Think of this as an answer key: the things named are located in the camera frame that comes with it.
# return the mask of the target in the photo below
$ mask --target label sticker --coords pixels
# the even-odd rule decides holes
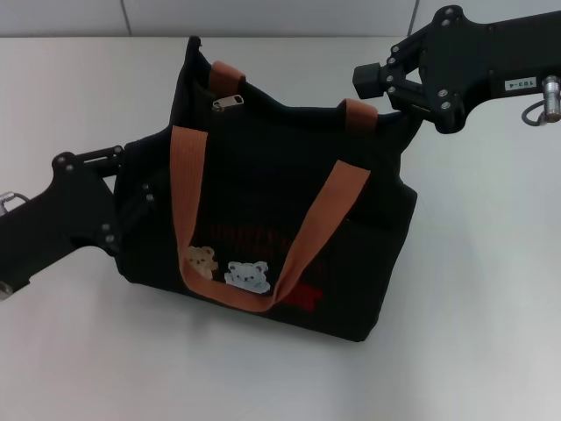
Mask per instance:
[[[527,77],[526,79],[515,79],[505,82],[505,90],[532,89],[537,88],[537,79],[535,77]]]

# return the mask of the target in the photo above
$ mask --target white wall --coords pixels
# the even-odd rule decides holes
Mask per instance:
[[[558,0],[420,0],[415,30],[453,3],[481,23],[561,10]],[[415,0],[0,0],[0,37],[405,36],[414,6]]]
[[[135,35],[404,36],[415,0],[125,0]]]
[[[0,0],[0,36],[126,36],[119,0]]]

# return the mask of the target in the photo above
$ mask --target orange handle strap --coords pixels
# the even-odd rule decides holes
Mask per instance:
[[[183,281],[196,294],[230,307],[253,312],[267,311],[298,283],[304,269],[322,250],[357,201],[370,171],[337,161],[296,234],[273,294],[259,296],[206,279],[188,262],[188,247],[195,231],[201,199],[207,136],[206,132],[176,126],[172,131],[172,207]]]

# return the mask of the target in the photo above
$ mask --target metal cylinder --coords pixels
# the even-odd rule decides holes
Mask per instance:
[[[543,98],[545,99],[543,119],[547,123],[561,120],[561,80],[548,76],[543,81]]]

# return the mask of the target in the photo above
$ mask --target brown strap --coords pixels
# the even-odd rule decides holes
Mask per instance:
[[[209,73],[209,90],[218,98],[234,96],[238,93],[241,81],[245,81],[242,72],[221,61],[215,61]]]
[[[346,129],[357,134],[372,134],[378,123],[378,110],[356,99],[345,99]]]
[[[303,270],[321,251],[357,201],[370,171],[337,161],[309,208],[288,251],[271,296],[258,296],[232,285],[210,281],[188,262],[201,198],[207,133],[174,127],[171,142],[171,185],[175,236],[183,281],[196,294],[246,311],[267,311],[298,283]]]

